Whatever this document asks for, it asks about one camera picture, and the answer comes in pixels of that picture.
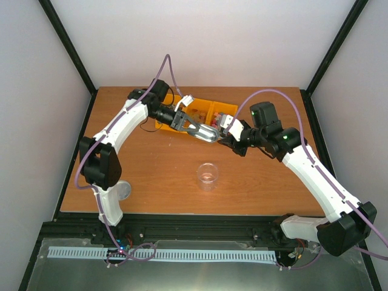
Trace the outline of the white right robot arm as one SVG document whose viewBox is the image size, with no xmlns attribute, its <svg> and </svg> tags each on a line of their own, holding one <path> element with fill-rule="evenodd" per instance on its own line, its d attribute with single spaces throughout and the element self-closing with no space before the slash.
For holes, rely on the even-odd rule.
<svg viewBox="0 0 388 291">
<path fill-rule="evenodd" d="M 231 115 L 222 115 L 219 127 L 229 132 L 219 143 L 239 156 L 254 147 L 277 159 L 302 181 L 324 212 L 323 218 L 284 215 L 275 224 L 274 237 L 278 241 L 287 238 L 317 242 L 333 256 L 342 255 L 366 239 L 376 218 L 375 206 L 351 195 L 323 166 L 297 129 L 284 129 L 271 102 L 254 104 L 250 111 L 253 127 Z"/>
</svg>

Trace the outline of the yellow bin with star candies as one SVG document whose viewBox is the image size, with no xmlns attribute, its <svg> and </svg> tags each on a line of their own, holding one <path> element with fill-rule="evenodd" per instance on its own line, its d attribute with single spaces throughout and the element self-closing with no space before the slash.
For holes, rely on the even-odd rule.
<svg viewBox="0 0 388 291">
<path fill-rule="evenodd" d="M 235 115 L 238 110 L 238 106 L 235 104 L 228 104 L 224 102 L 213 101 L 210 106 L 206 124 L 211 127 L 217 128 L 221 120 L 222 115 Z"/>
</svg>

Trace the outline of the yellow bin with lollipops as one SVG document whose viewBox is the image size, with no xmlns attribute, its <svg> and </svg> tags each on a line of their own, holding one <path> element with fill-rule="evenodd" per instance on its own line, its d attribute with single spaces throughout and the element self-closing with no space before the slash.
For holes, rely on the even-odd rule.
<svg viewBox="0 0 388 291">
<path fill-rule="evenodd" d="M 168 93 L 164 100 L 160 102 L 159 107 L 156 109 L 155 130 L 169 130 L 177 132 L 178 119 L 175 117 L 176 112 L 174 108 L 180 97 L 176 97 L 174 93 Z"/>
</svg>

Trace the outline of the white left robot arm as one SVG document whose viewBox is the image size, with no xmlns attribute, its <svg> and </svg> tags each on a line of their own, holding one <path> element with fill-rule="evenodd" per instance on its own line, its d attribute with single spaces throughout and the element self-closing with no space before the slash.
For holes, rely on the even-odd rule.
<svg viewBox="0 0 388 291">
<path fill-rule="evenodd" d="M 125 240 L 126 229 L 120 225 L 123 212 L 119 205 L 119 186 L 122 168 L 118 153 L 132 131 L 147 118 L 153 118 L 179 132 L 196 133 L 199 124 L 183 111 L 194 98 L 183 96 L 171 109 L 163 103 L 169 85 L 154 79 L 146 89 L 134 89 L 119 113 L 94 137 L 79 142 L 79 166 L 75 174 L 78 189 L 92 189 L 98 205 L 99 219 L 107 224 L 105 237 L 113 244 Z"/>
</svg>

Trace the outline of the yellow bin with popsicle candies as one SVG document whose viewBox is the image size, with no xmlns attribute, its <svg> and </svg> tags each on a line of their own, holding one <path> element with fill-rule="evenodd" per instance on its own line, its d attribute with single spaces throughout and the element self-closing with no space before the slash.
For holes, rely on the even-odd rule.
<svg viewBox="0 0 388 291">
<path fill-rule="evenodd" d="M 189 106 L 183 107 L 182 110 L 188 115 L 201 115 L 202 124 L 206 124 L 206 119 L 212 102 L 213 101 L 196 98 Z"/>
</svg>

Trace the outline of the silver metal scoop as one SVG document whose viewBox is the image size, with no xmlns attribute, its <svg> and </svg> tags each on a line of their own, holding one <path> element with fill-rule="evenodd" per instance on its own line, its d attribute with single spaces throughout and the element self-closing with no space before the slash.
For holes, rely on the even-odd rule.
<svg viewBox="0 0 388 291">
<path fill-rule="evenodd" d="M 219 131 L 216 128 L 206 124 L 199 125 L 201 125 L 200 131 L 196 135 L 190 136 L 208 143 L 217 142 L 217 140 L 219 139 Z"/>
</svg>

